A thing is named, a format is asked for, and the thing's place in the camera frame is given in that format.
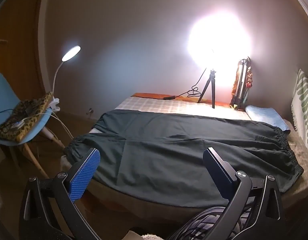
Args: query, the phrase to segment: orange cloth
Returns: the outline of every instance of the orange cloth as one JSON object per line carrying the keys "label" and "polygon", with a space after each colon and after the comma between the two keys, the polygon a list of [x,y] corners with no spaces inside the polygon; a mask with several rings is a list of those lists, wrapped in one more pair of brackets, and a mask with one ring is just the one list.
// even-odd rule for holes
{"label": "orange cloth", "polygon": [[[155,99],[162,99],[164,97],[171,97],[173,95],[163,95],[163,94],[151,94],[151,93],[135,93],[134,95],[132,95],[133,97],[140,97],[140,98],[155,98]],[[181,100],[181,101],[186,101],[186,102],[194,102],[197,103],[198,101],[198,97],[177,97],[173,100]],[[211,105],[212,104],[212,100],[208,100],[208,99],[202,99],[201,103],[204,104],[208,104]],[[216,106],[223,106],[223,107],[229,107],[229,105],[227,103],[221,103],[221,102],[215,102]]]}

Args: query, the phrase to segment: folded blue cloth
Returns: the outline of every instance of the folded blue cloth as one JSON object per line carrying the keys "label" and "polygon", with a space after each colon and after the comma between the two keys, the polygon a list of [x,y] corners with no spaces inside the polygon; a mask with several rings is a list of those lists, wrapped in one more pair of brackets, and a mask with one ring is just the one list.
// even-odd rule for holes
{"label": "folded blue cloth", "polygon": [[277,126],[283,130],[284,133],[289,134],[290,129],[281,116],[273,108],[261,108],[256,106],[247,106],[245,112],[248,116],[257,122],[265,122],[272,126]]}

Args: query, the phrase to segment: beige bedding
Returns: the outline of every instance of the beige bedding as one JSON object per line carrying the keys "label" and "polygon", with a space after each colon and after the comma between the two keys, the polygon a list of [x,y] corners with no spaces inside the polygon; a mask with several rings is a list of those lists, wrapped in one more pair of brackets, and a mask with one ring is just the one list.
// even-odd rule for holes
{"label": "beige bedding", "polygon": [[[175,100],[130,97],[122,102],[116,109],[250,120],[249,116],[243,111],[236,111],[234,109],[221,106],[215,106],[215,109],[213,109],[207,104],[197,104],[193,102]],[[304,173],[293,185],[293,187],[282,196],[284,208],[288,208],[308,195],[308,150],[302,139],[293,129],[293,126],[288,121],[286,121],[286,123],[291,130],[291,133],[287,136],[289,145],[294,151],[298,163],[304,168]],[[90,132],[95,133],[99,131],[97,129],[92,129]],[[62,158],[61,165],[64,170],[70,167],[70,164],[65,157]],[[106,187],[93,179],[90,182],[88,189],[105,205],[116,206],[118,209],[122,210],[129,210],[136,216],[147,220],[155,220],[155,218],[160,218],[161,220],[161,214],[163,213],[166,220],[184,222],[200,211],[200,209],[195,208],[170,207],[139,200]]]}

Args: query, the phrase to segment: wooden floor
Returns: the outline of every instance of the wooden floor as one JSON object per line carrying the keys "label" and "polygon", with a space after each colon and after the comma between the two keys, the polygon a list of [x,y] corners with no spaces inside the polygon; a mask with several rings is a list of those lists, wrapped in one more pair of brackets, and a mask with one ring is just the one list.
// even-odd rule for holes
{"label": "wooden floor", "polygon": [[[58,116],[69,128],[73,136],[87,133],[95,122],[95,120],[84,120],[62,113],[59,113]],[[68,145],[70,138],[57,120],[50,119],[47,126],[58,136],[65,146]],[[46,141],[42,137],[37,136],[34,141],[37,142],[30,144],[34,155],[38,158],[46,173],[50,177],[54,177],[61,171],[60,157],[63,155],[62,151],[56,144]],[[9,156],[0,162],[0,219],[15,239],[18,239],[19,210],[27,178],[33,175],[41,176],[35,166],[22,155],[18,155],[18,160],[24,177],[19,175]],[[86,210],[80,200],[76,204],[102,240],[122,239],[132,227],[141,227],[150,233],[162,237],[166,237],[172,230],[177,228],[176,225],[149,223],[129,212],[111,211],[101,204],[93,212]],[[52,206],[62,230],[71,235],[55,201],[52,202]]]}

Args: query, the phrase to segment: chair backrest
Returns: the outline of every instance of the chair backrest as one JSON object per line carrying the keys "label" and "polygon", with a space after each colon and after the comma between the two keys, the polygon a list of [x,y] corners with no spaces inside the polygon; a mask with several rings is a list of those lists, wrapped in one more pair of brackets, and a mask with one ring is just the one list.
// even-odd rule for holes
{"label": "chair backrest", "polygon": [[[9,83],[0,73],[0,112],[13,109],[19,103],[18,97],[15,95]],[[11,110],[0,113],[0,124],[3,123],[10,115]]]}

